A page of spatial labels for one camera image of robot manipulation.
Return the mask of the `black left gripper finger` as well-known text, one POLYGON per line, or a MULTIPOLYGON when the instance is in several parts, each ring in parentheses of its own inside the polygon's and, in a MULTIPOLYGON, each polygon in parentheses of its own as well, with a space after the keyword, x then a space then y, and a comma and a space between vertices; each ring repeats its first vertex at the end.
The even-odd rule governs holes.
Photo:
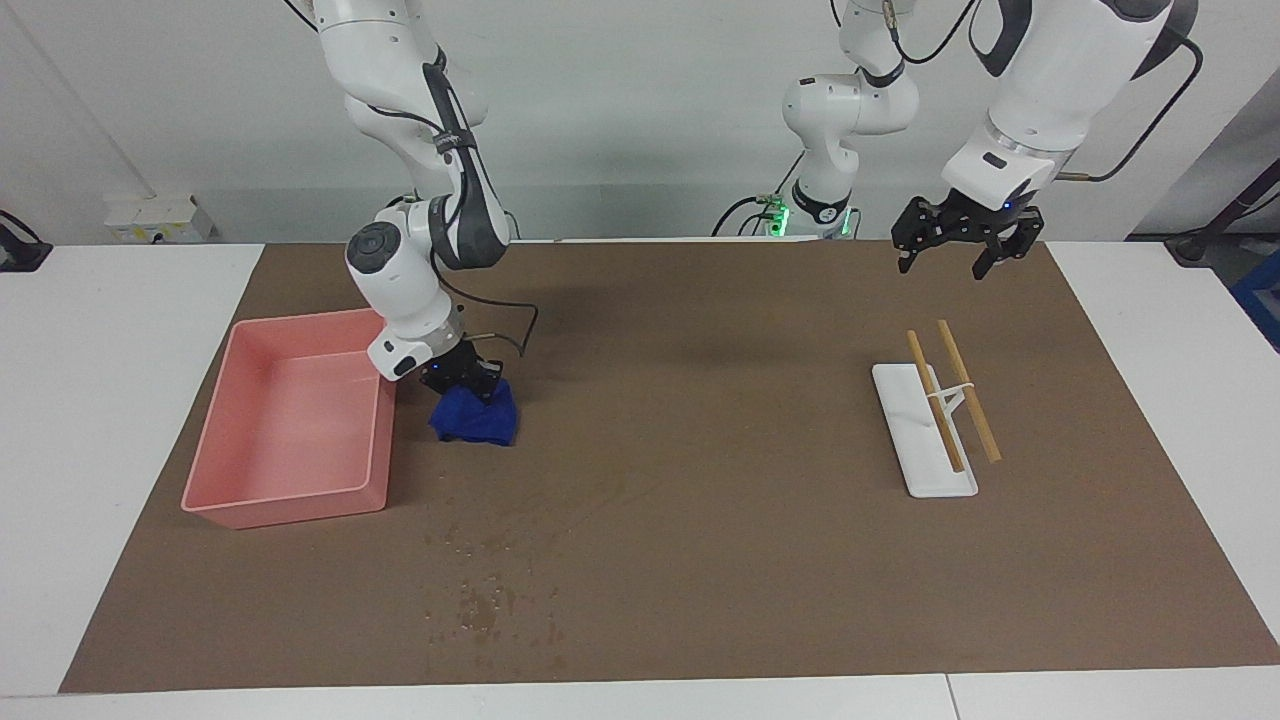
POLYGON ((928 249, 937 243, 936 224, 895 224, 892 228, 892 243, 899 254, 897 269, 901 274, 908 274, 915 260, 928 249))
POLYGON ((1023 259, 1038 240, 1038 232, 1012 232, 1009 237, 989 237, 972 266, 975 281, 983 281, 1000 263, 1023 259))

